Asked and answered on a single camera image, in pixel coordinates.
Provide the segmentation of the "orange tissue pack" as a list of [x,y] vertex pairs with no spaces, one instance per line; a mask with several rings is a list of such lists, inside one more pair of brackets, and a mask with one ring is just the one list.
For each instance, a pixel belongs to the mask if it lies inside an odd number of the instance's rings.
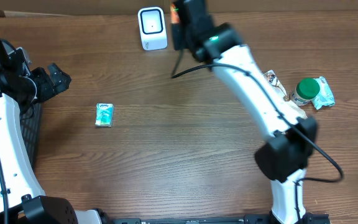
[[180,17],[178,15],[178,8],[174,5],[174,3],[171,3],[171,5],[170,5],[170,18],[171,18],[171,24],[179,24],[180,23]]

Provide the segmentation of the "green Kleenex tissue pack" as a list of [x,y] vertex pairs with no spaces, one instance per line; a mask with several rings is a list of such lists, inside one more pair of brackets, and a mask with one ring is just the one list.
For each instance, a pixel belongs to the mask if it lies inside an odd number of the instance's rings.
[[111,127],[113,122],[114,105],[109,103],[98,103],[96,105],[97,127]]

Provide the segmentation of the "brown white snack pouch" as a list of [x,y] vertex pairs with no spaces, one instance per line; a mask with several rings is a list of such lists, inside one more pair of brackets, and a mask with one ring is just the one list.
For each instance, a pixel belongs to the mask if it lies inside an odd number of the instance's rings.
[[263,76],[265,77],[265,79],[273,86],[273,89],[275,90],[275,92],[277,93],[277,95],[284,100],[284,102],[291,107],[292,109],[294,109],[299,117],[306,119],[307,115],[305,113],[305,111],[303,109],[301,109],[299,106],[297,106],[288,96],[286,89],[284,88],[284,86],[281,84],[280,80],[278,79],[278,77],[276,76],[275,72],[273,70],[269,70],[266,73],[263,74]]

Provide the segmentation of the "green lid jar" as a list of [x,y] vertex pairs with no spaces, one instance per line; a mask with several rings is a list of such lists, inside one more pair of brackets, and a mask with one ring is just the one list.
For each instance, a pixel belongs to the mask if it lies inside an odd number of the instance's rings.
[[320,86],[314,78],[304,78],[290,94],[290,99],[297,106],[307,105],[320,92]]

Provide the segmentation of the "teal packet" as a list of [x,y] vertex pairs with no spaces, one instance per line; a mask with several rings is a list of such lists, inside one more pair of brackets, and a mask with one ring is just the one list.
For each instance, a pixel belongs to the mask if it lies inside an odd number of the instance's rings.
[[320,110],[324,106],[334,106],[335,99],[331,88],[324,77],[314,79],[320,87],[319,93],[312,99],[312,104],[316,110]]

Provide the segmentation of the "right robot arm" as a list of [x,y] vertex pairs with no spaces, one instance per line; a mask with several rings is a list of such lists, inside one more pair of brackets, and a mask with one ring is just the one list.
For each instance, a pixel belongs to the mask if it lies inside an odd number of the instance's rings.
[[271,181],[272,223],[307,223],[302,178],[313,153],[317,123],[302,118],[263,76],[250,48],[228,23],[214,24],[205,1],[173,1],[174,44],[209,68],[244,105],[265,144],[254,154]]

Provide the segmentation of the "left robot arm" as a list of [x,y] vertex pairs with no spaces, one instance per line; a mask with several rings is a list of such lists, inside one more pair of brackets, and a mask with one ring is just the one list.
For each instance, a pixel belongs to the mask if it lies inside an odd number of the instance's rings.
[[47,196],[25,148],[23,114],[70,82],[54,63],[30,70],[25,50],[0,39],[0,223],[109,223],[100,209],[75,210],[67,199]]

